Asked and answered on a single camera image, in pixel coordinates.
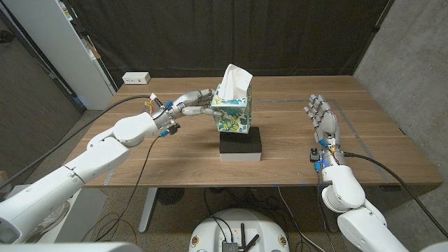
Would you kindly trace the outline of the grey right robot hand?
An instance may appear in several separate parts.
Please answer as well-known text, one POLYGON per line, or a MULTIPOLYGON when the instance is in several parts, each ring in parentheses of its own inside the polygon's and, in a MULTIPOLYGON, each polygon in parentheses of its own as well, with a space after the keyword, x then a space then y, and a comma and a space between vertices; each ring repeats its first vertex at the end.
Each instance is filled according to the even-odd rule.
POLYGON ((321 149, 323 166, 345 165, 344 154, 340 150, 340 127, 329 103, 322 95, 312 94, 304 111, 314 128, 314 138, 321 149))

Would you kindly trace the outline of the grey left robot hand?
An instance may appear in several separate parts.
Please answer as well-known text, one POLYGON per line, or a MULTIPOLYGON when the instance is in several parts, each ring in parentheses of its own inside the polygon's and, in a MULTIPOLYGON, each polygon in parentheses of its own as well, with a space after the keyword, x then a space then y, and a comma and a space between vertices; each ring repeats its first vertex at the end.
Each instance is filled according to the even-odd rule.
POLYGON ((162 102, 157 99, 157 96, 152 93, 150 98, 160 108, 153 112, 151 117, 160 129, 170 125, 175 119, 183 116, 198 116, 200 114, 222 116, 222 112, 215 111, 211 108, 211 101, 215 92, 216 91, 212 89, 190 91, 182 94, 172 102, 172 105, 163 105, 162 102))

